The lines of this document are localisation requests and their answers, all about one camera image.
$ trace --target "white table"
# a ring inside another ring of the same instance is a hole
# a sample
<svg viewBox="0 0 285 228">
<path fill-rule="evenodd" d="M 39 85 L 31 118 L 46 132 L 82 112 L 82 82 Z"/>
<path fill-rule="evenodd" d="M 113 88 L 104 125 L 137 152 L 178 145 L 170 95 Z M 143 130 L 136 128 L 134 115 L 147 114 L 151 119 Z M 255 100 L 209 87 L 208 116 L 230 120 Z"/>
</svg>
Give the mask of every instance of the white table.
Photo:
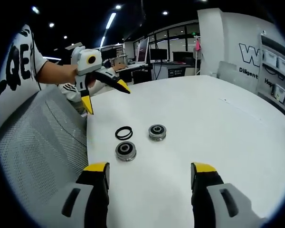
<svg viewBox="0 0 285 228">
<path fill-rule="evenodd" d="M 92 97 L 89 163 L 110 162 L 108 227 L 193 227 L 190 164 L 213 165 L 270 217 L 285 196 L 285 116 L 260 97 L 210 76 L 130 86 Z M 162 142 L 148 128 L 162 124 Z M 115 131 L 131 126 L 136 158 L 116 159 Z"/>
</svg>

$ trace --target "computer monitor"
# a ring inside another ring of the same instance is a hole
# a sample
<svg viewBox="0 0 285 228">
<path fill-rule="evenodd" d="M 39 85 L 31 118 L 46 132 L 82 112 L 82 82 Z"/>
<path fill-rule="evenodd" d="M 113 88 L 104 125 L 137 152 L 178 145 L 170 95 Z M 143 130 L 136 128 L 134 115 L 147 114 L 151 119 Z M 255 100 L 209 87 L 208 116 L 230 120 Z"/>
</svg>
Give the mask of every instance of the computer monitor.
<svg viewBox="0 0 285 228">
<path fill-rule="evenodd" d="M 150 49 L 151 60 L 166 60 L 168 59 L 167 49 Z"/>
<path fill-rule="evenodd" d="M 117 52 L 115 48 L 101 52 L 101 58 L 103 60 L 110 59 L 110 58 L 116 58 L 116 57 L 117 57 Z"/>
<path fill-rule="evenodd" d="M 193 58 L 193 52 L 188 51 L 175 51 L 173 52 L 174 62 L 186 62 L 186 58 Z"/>
<path fill-rule="evenodd" d="M 146 64 L 149 49 L 149 37 L 139 43 L 137 47 L 136 63 Z"/>
</svg>

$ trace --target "pink object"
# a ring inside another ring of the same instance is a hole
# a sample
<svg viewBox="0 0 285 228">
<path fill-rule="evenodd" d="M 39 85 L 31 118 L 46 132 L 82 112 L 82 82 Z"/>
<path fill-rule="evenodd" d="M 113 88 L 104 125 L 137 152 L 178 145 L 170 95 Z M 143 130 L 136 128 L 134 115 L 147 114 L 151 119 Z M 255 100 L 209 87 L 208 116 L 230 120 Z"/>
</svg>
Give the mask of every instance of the pink object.
<svg viewBox="0 0 285 228">
<path fill-rule="evenodd" d="M 200 50 L 200 43 L 199 43 L 199 39 L 196 39 L 196 50 L 199 51 Z"/>
</svg>

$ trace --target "dark ceiling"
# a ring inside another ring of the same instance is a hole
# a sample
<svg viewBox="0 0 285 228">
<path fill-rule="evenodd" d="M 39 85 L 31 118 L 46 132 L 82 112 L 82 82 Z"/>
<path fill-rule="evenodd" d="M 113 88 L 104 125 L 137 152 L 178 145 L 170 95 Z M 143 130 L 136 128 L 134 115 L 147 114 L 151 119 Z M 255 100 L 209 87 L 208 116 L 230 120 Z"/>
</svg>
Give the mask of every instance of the dark ceiling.
<svg viewBox="0 0 285 228">
<path fill-rule="evenodd" d="M 106 34 L 104 46 L 134 40 L 154 30 L 179 22 L 198 19 L 197 10 L 220 8 L 224 12 L 244 13 L 269 20 L 254 0 L 77 0 L 65 4 L 40 3 L 40 14 L 31 13 L 29 25 L 35 42 L 44 56 L 62 57 L 65 47 L 82 42 L 87 48 L 100 46 L 110 15 L 117 15 Z"/>
</svg>

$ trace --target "mesh chair back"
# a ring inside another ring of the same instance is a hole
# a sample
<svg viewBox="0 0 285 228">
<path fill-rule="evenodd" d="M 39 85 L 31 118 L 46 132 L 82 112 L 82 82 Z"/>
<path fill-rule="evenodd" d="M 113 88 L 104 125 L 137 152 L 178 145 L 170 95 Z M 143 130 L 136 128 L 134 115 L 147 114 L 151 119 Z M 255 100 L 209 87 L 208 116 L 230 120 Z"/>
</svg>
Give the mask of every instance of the mesh chair back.
<svg viewBox="0 0 285 228">
<path fill-rule="evenodd" d="M 42 206 L 88 165 L 86 120 L 47 86 L 0 128 L 0 162 L 16 198 L 42 225 Z"/>
</svg>

